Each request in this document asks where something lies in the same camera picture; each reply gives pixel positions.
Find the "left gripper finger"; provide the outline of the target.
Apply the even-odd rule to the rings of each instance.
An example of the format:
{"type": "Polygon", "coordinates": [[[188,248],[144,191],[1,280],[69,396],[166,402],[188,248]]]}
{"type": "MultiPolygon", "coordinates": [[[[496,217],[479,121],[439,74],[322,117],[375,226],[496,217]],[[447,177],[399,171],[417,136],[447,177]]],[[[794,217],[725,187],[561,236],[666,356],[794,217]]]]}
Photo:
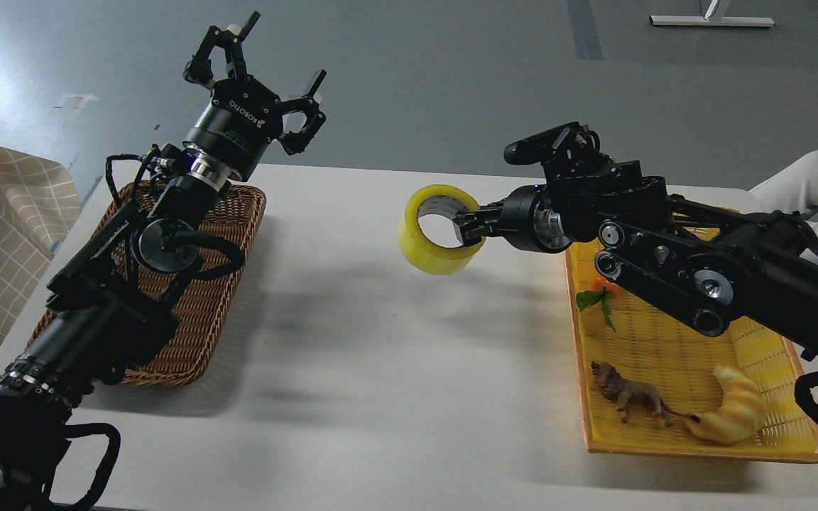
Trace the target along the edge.
{"type": "Polygon", "coordinates": [[[210,56],[215,48],[221,48],[224,50],[227,77],[240,87],[244,87],[248,82],[248,72],[246,59],[241,51],[241,43],[247,38],[260,17],[261,14],[258,11],[253,11],[242,26],[235,25],[227,29],[209,26],[195,54],[186,62],[184,80],[187,83],[201,85],[201,87],[214,87],[214,72],[210,56]]]}
{"type": "Polygon", "coordinates": [[[279,117],[279,119],[282,119],[286,114],[293,113],[299,113],[305,117],[304,123],[302,123],[298,131],[281,130],[278,135],[273,137],[280,143],[287,155],[304,152],[327,120],[325,114],[320,110],[320,100],[316,97],[325,77],[327,77],[327,71],[320,69],[302,96],[277,101],[269,108],[271,116],[279,117]]]}

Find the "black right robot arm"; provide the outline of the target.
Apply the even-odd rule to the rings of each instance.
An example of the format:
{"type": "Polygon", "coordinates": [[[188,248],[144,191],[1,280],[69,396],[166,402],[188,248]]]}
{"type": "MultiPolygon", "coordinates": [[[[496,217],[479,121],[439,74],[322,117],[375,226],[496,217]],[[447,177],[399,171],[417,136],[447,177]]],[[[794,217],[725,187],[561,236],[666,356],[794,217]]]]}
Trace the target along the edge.
{"type": "MultiPolygon", "coordinates": [[[[596,239],[600,274],[696,332],[720,336],[749,317],[818,357],[818,237],[798,213],[739,214],[669,194],[577,122],[510,143],[503,157],[542,165],[546,182],[460,207],[452,222],[464,246],[503,237],[559,253],[596,239]]],[[[818,424],[816,386],[818,372],[799,376],[793,395],[818,424]]]]}

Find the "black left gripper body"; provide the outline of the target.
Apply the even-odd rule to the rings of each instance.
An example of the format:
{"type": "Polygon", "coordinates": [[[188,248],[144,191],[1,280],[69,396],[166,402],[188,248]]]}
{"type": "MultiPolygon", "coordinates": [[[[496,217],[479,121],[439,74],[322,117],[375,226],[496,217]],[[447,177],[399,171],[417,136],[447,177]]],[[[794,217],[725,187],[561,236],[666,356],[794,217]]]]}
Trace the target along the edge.
{"type": "Polygon", "coordinates": [[[231,179],[249,181],[270,143],[282,135],[278,94],[255,77],[215,83],[211,99],[186,133],[184,147],[230,169],[231,179]]]}

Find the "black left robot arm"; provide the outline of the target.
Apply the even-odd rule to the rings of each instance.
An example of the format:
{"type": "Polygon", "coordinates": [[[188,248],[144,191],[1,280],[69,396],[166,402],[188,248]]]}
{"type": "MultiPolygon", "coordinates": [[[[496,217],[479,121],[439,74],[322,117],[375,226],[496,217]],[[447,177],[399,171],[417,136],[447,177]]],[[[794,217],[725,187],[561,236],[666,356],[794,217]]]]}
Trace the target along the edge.
{"type": "Polygon", "coordinates": [[[105,160],[116,213],[51,278],[54,320],[0,374],[0,510],[97,504],[122,436],[107,423],[71,424],[72,411],[94,382],[118,384],[168,345],[180,325],[173,308],[192,282],[244,266],[243,248],[202,222],[272,142],[299,154],[327,120],[315,97],[324,70],[289,100],[247,71],[241,43],[259,18],[209,27],[186,64],[185,80],[210,101],[181,148],[105,160]]]}

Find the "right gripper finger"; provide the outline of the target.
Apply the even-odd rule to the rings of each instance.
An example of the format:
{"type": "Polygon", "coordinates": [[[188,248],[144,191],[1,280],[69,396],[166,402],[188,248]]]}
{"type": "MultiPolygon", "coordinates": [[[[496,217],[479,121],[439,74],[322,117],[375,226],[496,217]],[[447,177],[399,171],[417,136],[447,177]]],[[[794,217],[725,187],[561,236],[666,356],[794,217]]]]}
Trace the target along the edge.
{"type": "Polygon", "coordinates": [[[457,212],[452,217],[452,223],[461,229],[491,229],[502,216],[503,202],[493,202],[480,206],[474,211],[471,209],[457,212]]]}
{"type": "Polygon", "coordinates": [[[454,230],[463,247],[483,243],[487,237],[504,237],[496,222],[454,222],[454,230]]]}

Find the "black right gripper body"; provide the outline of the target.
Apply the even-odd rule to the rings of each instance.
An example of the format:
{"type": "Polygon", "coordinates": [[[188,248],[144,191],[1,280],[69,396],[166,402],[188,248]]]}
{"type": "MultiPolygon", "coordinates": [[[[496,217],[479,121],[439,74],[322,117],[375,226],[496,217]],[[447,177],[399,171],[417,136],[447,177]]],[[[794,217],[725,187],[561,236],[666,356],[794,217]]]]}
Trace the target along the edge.
{"type": "Polygon", "coordinates": [[[545,195],[543,187],[526,185],[504,198],[496,222],[496,236],[503,237],[518,250],[558,253],[559,236],[543,222],[545,216],[554,212],[543,204],[545,195]]]}

